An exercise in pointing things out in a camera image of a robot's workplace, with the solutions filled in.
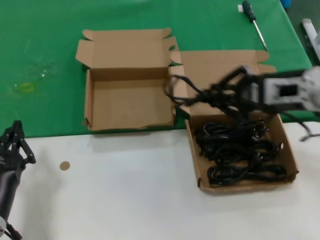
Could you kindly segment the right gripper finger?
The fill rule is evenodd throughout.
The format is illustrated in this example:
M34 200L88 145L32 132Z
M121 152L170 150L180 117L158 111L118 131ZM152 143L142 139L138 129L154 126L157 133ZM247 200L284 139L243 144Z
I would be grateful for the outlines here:
M226 109L235 107L239 110L247 108L247 102L238 93L205 92L203 101L213 108Z
M203 91L205 97L241 97L252 82L253 73L247 66L240 66L219 82Z

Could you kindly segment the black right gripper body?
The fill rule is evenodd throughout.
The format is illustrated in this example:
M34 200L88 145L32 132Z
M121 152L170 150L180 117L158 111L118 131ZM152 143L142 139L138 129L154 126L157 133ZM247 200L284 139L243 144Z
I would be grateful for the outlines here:
M309 83L303 70L248 75L241 96L266 113L309 110Z

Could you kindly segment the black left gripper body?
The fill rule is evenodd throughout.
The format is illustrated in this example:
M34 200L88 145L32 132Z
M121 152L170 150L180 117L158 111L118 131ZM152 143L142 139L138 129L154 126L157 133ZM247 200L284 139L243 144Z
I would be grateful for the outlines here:
M0 216L8 218L20 184L24 159L11 150L0 154Z

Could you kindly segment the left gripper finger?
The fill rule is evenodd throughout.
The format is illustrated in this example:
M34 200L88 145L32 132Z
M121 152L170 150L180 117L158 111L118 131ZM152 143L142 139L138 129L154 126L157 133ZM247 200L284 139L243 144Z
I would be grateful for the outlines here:
M22 122L20 120L15 120L13 122L12 145L15 146L17 152L19 152L19 148L22 148L22 150L26 154L26 158L24 159L24 162L26 164L36 163L35 155L25 140L25 133L23 130Z
M0 136L0 153L4 154L9 150L15 150L15 148L10 148L13 144L13 137L15 134L15 124L5 129L4 133Z

